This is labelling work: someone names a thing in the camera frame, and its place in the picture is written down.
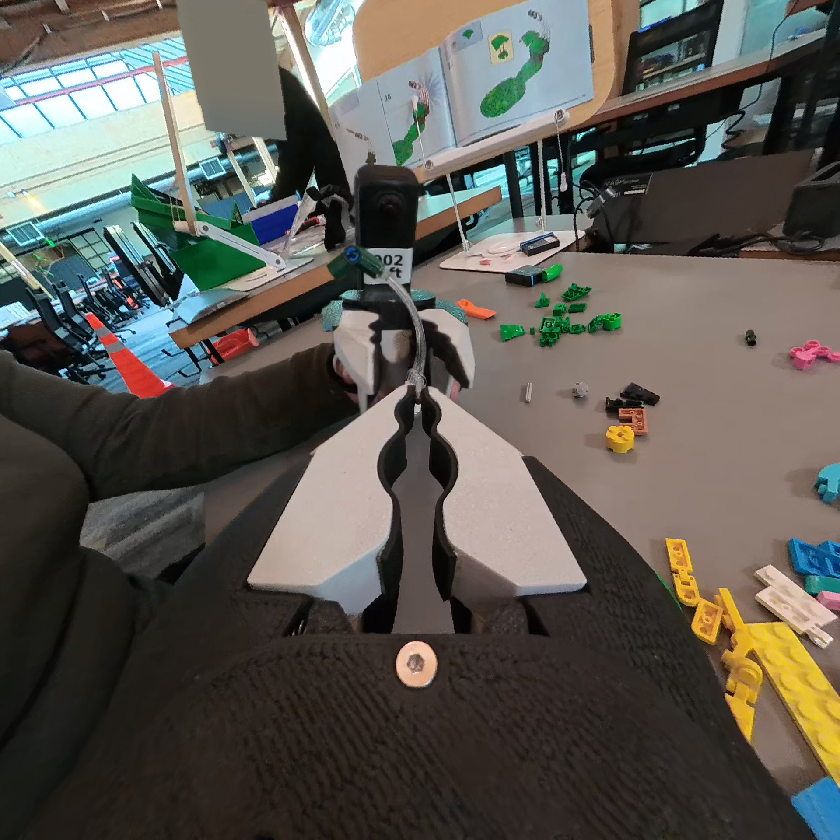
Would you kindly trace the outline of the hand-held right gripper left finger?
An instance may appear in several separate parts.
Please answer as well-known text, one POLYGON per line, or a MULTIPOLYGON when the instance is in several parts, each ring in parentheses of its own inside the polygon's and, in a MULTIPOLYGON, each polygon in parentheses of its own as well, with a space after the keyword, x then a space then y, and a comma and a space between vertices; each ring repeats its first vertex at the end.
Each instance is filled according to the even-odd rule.
POLYGON ((403 572, 393 485, 406 467, 415 389, 403 385, 311 454, 248 585, 338 603, 365 633, 390 633, 403 572))

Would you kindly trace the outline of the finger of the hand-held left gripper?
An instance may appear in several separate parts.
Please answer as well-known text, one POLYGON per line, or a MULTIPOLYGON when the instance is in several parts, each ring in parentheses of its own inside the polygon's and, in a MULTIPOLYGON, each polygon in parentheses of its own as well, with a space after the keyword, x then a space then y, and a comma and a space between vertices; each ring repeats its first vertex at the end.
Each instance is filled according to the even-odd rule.
POLYGON ((429 387, 459 394, 474 386, 476 358, 469 326, 450 311, 420 311, 426 339, 425 368, 429 387))
POLYGON ((396 330, 384 328, 375 311, 344 309, 332 332, 333 349, 356 386, 360 412, 380 393, 393 389, 396 376, 396 330))

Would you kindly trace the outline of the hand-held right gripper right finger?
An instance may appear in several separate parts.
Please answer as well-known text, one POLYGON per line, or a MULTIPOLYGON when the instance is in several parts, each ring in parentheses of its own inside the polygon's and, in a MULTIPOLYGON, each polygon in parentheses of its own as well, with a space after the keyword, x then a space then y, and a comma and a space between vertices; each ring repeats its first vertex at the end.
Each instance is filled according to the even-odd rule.
POLYGON ((428 388, 428 468, 440 485, 433 568, 454 630, 498 607, 575 593, 587 580, 526 458, 438 389, 428 388))

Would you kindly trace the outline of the dark green brick clear tubes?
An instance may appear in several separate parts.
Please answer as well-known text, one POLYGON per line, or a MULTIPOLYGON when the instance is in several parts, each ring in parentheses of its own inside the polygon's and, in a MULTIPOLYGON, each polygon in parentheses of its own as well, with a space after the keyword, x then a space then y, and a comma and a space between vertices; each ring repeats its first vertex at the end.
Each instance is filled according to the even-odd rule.
POLYGON ((404 331, 407 330, 405 320, 410 320, 414 332, 413 362, 403 369, 403 363, 397 360, 395 371, 405 372, 406 383, 418 398, 427 383, 424 372, 426 339, 411 288, 401 281, 397 267, 387 265, 382 257, 370 250, 350 246, 329 262, 328 269, 335 279, 346 276, 361 279, 359 310, 378 313, 382 327, 404 331))

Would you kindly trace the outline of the grey desk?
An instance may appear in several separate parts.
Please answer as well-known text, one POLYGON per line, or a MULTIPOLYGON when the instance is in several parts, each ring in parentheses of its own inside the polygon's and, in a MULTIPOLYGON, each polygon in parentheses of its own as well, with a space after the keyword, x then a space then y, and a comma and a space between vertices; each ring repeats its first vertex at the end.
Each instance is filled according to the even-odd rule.
POLYGON ((632 618, 657 606, 687 629, 665 593, 666 538, 687 540, 701 592, 729 588, 748 623, 770 623, 754 601, 755 569, 793 575, 789 538, 838 541, 838 502, 811 488, 838 461, 838 364, 797 372, 786 351, 803 339, 838 350, 838 265, 783 260, 567 255, 565 282, 592 285, 587 310, 619 311, 616 332, 503 343, 499 324, 537 326, 538 292, 435 268, 420 286, 498 310, 471 328, 474 389, 457 404, 523 454, 535 456, 637 550, 653 594, 621 589, 632 618), (751 329, 755 347, 744 342, 751 329), (524 402, 532 383, 532 401, 524 402), (589 395, 575 400, 576 382, 589 395), (619 425, 605 399, 637 383, 660 395, 648 435, 625 455, 606 447, 619 425))

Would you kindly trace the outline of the person's left hand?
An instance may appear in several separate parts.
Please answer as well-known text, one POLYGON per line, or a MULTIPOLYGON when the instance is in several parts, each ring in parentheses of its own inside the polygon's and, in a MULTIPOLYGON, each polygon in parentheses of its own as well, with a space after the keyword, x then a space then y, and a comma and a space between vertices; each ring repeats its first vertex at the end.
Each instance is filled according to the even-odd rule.
POLYGON ((345 368, 337 354, 333 354, 331 358, 332 376, 339 384, 340 388, 352 404, 357 407, 360 405, 360 398, 358 393, 358 386, 355 383, 352 375, 345 368))

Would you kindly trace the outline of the blue storage bin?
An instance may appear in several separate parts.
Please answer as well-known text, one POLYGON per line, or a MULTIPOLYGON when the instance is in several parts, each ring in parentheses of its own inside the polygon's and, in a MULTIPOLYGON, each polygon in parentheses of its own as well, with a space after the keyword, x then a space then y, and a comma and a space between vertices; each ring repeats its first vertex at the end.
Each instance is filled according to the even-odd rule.
POLYGON ((287 236, 298 215, 299 203, 294 196, 252 209, 242 216, 244 224, 254 231, 259 245, 287 236))

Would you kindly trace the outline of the black brick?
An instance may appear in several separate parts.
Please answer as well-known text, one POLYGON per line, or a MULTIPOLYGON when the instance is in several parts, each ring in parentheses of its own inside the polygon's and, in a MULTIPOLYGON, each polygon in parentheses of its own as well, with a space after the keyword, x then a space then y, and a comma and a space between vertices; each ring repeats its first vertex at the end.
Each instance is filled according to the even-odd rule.
POLYGON ((625 409, 656 406, 660 399, 661 397, 657 393, 631 382, 620 392, 618 397, 607 397, 605 399, 605 411, 617 415, 619 411, 625 409))

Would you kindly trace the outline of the open instruction booklet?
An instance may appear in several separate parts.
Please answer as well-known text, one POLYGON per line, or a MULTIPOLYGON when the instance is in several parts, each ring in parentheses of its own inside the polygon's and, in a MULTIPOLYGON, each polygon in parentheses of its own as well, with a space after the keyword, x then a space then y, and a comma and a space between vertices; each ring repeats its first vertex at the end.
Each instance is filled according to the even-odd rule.
POLYGON ((591 101, 590 29, 586 1, 519 3, 362 83, 329 110, 348 179, 366 164, 425 165, 591 101))

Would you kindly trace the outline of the wooden book stand white base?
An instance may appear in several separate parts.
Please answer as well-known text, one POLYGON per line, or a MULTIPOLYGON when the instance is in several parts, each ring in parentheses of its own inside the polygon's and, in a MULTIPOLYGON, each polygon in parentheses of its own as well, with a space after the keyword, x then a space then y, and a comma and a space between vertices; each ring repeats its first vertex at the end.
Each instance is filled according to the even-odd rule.
MULTIPOLYGON (((353 48, 362 81, 369 81, 417 58, 438 45, 445 36, 469 21, 513 5, 503 1, 366 1, 352 26, 353 48)), ((630 34, 638 26, 638 2, 590 1, 591 51, 594 98, 566 110, 555 122, 558 107, 518 128, 488 139, 433 155, 430 164, 414 169, 420 183, 484 164, 507 162, 514 151, 540 144, 558 134, 583 130, 601 116, 608 99, 619 91, 626 66, 630 34)))

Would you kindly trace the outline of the black equipment case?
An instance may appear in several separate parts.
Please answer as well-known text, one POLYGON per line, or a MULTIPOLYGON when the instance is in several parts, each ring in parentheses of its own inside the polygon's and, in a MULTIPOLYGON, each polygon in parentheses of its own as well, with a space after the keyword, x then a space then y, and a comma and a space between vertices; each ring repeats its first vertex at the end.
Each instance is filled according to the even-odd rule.
POLYGON ((609 245, 666 245, 770 231, 794 188, 814 172, 813 150, 619 175, 590 232, 609 245))

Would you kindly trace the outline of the pile of colourful bricks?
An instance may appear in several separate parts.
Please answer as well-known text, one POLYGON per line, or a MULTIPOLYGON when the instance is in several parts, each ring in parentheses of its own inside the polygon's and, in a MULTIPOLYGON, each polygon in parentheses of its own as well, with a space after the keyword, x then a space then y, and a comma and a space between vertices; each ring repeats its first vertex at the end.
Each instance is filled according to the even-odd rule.
POLYGON ((772 565, 755 573, 763 588, 756 601, 775 622, 747 623, 729 589, 704 598, 687 543, 667 538, 665 549, 673 596, 690 613, 691 632, 709 646, 721 634, 726 673, 724 700, 743 737, 751 742, 763 682, 768 680, 824 776, 792 797, 791 803, 816 838, 839 834, 839 697, 802 639, 825 649, 832 641, 826 626, 836 615, 772 565))

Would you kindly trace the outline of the computer monitor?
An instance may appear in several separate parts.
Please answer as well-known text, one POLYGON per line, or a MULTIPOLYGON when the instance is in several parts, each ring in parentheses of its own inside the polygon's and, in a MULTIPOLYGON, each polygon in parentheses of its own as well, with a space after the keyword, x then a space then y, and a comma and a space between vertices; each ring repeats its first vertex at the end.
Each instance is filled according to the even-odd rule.
POLYGON ((632 33, 622 94, 709 68, 718 40, 722 7, 722 1, 702 2, 677 17, 632 33))

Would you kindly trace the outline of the pink small brick piece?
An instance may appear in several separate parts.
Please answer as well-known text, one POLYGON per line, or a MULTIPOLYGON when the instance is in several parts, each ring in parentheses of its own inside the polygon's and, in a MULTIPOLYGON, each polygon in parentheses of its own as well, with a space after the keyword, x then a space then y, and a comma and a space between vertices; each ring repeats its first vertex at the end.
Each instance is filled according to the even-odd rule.
POLYGON ((798 371, 809 370, 819 360, 839 364, 839 352, 817 340, 807 341, 802 346, 792 348, 789 352, 789 358, 798 371))

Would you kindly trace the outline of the black box device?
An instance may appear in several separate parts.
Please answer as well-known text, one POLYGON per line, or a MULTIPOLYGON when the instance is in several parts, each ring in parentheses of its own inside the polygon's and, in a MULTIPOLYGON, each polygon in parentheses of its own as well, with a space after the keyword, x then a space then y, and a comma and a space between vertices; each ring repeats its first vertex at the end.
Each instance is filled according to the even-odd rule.
POLYGON ((839 236, 839 161, 827 164, 793 190, 783 234, 839 236))

